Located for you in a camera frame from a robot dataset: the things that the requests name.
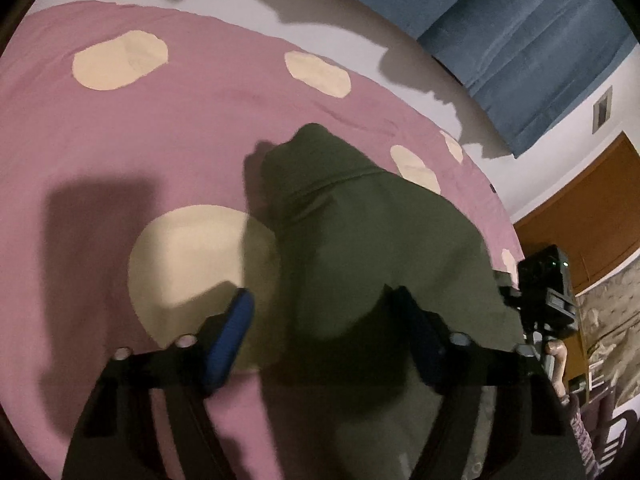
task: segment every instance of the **white wall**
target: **white wall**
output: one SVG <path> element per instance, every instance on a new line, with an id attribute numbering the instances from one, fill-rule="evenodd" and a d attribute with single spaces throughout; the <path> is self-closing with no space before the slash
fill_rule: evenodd
<path id="1" fill-rule="evenodd" d="M 593 105 L 613 86 L 611 117 L 595 134 Z M 548 200 L 588 167 L 610 143 L 625 131 L 636 135 L 640 120 L 640 46 L 573 112 L 547 132 L 517 160 L 497 161 L 488 175 L 504 183 L 500 197 L 510 204 L 513 222 Z"/>
<path id="2" fill-rule="evenodd" d="M 76 0 L 37 0 L 31 12 Z M 518 159 L 485 113 L 420 46 L 355 0 L 102 0 L 175 7 L 284 38 L 385 86 L 460 140 L 486 173 L 513 221 L 586 167 L 640 104 L 640 48 L 593 96 Z M 593 103 L 614 87 L 612 116 L 591 135 Z"/>

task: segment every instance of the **wrinkled fabric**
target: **wrinkled fabric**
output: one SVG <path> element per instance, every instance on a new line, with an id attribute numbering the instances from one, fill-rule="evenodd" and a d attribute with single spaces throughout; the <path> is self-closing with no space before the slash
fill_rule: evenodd
<path id="1" fill-rule="evenodd" d="M 616 406 L 640 394 L 640 260 L 578 296 L 591 364 L 616 386 Z"/>
<path id="2" fill-rule="evenodd" d="M 283 359 L 262 374 L 285 476 L 329 467 L 339 479 L 406 480 L 441 399 L 420 382 L 383 292 L 405 285 L 452 330 L 513 349 L 522 327 L 482 237 L 448 201 L 318 124 L 269 152 L 262 175 L 292 319 Z M 313 448 L 301 449 L 292 436 L 318 416 Z"/>

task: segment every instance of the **screw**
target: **screw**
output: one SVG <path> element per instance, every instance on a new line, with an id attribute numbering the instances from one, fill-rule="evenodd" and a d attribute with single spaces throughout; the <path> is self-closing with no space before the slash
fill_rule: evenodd
<path id="1" fill-rule="evenodd" d="M 190 346 L 195 345 L 197 340 L 198 338 L 193 334 L 185 334 L 175 340 L 175 345 L 178 348 L 189 348 Z"/>
<path id="2" fill-rule="evenodd" d="M 116 361 L 124 361 L 124 359 L 127 359 L 131 354 L 133 354 L 133 350 L 131 348 L 128 346 L 122 346 L 113 353 L 113 358 Z"/>
<path id="3" fill-rule="evenodd" d="M 453 343 L 455 346 L 469 346 L 471 344 L 471 339 L 467 334 L 463 334 L 462 332 L 453 332 L 449 336 L 449 341 Z"/>
<path id="4" fill-rule="evenodd" d="M 523 357 L 535 357 L 536 355 L 531 345 L 517 345 L 516 352 Z"/>

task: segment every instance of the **blue padding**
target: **blue padding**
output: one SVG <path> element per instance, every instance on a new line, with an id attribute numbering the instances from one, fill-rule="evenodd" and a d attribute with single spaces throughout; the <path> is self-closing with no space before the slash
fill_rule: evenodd
<path id="1" fill-rule="evenodd" d="M 236 360 L 240 345 L 254 318 L 254 297 L 245 289 L 239 289 L 226 313 L 226 323 L 220 336 L 211 346 L 205 363 L 202 385 L 208 394 L 220 388 L 226 381 Z"/>

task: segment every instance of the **bed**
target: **bed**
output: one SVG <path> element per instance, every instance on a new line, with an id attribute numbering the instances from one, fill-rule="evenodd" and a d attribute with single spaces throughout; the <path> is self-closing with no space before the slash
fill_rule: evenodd
<path id="1" fill-rule="evenodd" d="M 247 234 L 268 300 L 255 175 L 305 123 L 449 200 L 517 283 L 509 217 L 444 129 L 332 59 L 168 6 L 42 5 L 0 57 L 0 402 L 54 479 L 104 362 L 165 346 L 225 304 Z M 207 409 L 238 470 L 276 479 L 260 359 L 241 359 Z"/>

